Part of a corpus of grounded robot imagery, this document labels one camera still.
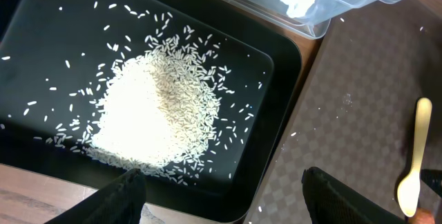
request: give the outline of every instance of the brown placemat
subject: brown placemat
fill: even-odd
[[[335,18],[245,223],[311,223],[311,166],[402,217],[394,189],[422,96],[434,105],[423,168],[442,169],[441,29],[417,0]],[[435,212],[440,198],[422,184],[420,201]]]

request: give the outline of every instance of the spoon handle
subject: spoon handle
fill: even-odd
[[[417,102],[411,172],[419,173],[421,171],[423,151],[425,150],[428,128],[430,127],[431,111],[432,103],[429,99],[423,97]]]

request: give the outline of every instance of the rice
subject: rice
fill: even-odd
[[[99,131],[91,136],[96,148],[87,149],[89,156],[160,176],[170,162],[190,161],[193,169],[204,166],[199,157],[214,137],[221,99],[203,80],[208,71],[200,65],[198,52],[177,48],[178,39],[166,39],[144,55],[112,66],[115,76],[96,103],[101,116]],[[149,137],[140,142],[146,133]]]

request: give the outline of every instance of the black tray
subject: black tray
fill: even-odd
[[[99,2],[97,9],[93,9],[95,1]],[[112,14],[107,9],[111,3],[118,4]],[[32,137],[53,136],[59,122],[68,124],[77,114],[90,116],[93,106],[89,99],[73,100],[67,95],[88,86],[88,82],[95,86],[97,65],[109,65],[109,60],[119,58],[119,53],[109,51],[106,42],[119,43],[121,49],[124,35],[129,35],[133,55],[146,49],[144,37],[157,27],[151,26],[152,21],[130,15],[124,4],[136,11],[146,8],[151,14],[171,12],[174,18],[165,36],[167,32],[182,34],[186,24],[201,37],[213,34],[222,48],[219,58],[207,66],[213,63],[231,67],[234,81],[231,77],[227,86],[236,90],[233,95],[220,95],[220,117],[238,121],[238,139],[224,153],[222,145],[210,144],[217,155],[208,153],[203,159],[214,161],[212,174],[207,167],[199,180],[187,178],[189,187],[147,177],[148,202],[220,222],[241,218],[283,131],[280,128],[288,118],[285,113],[292,109],[290,97],[300,71],[300,54],[288,39],[218,0],[22,0],[0,47],[0,56],[12,57],[0,61],[0,122],[7,127],[0,132],[0,162],[96,188],[123,173],[84,156],[42,145]],[[107,24],[111,27],[104,32],[102,28]],[[64,65],[65,59],[70,60],[70,70]],[[263,82],[260,90],[258,81]],[[49,92],[49,86],[57,86],[57,92]],[[39,102],[37,107],[30,107],[31,112],[23,117],[26,102],[32,100]],[[233,102],[236,107],[230,109]],[[70,103],[78,109],[75,113],[68,111]],[[238,116],[239,106],[245,104],[253,107],[249,112],[255,115],[254,122]],[[6,118],[9,113],[13,118]],[[42,121],[44,115],[49,115],[47,123]],[[215,125],[221,128],[225,124]],[[246,127],[250,135],[243,133]],[[228,138],[225,131],[222,138]],[[233,180],[228,179],[229,172]]]

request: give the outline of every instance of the pile of rice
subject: pile of rice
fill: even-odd
[[[114,63],[114,78],[96,106],[103,108],[88,156],[125,169],[161,175],[170,162],[194,162],[215,137],[220,99],[207,84],[214,69],[196,48],[168,38],[145,55]]]

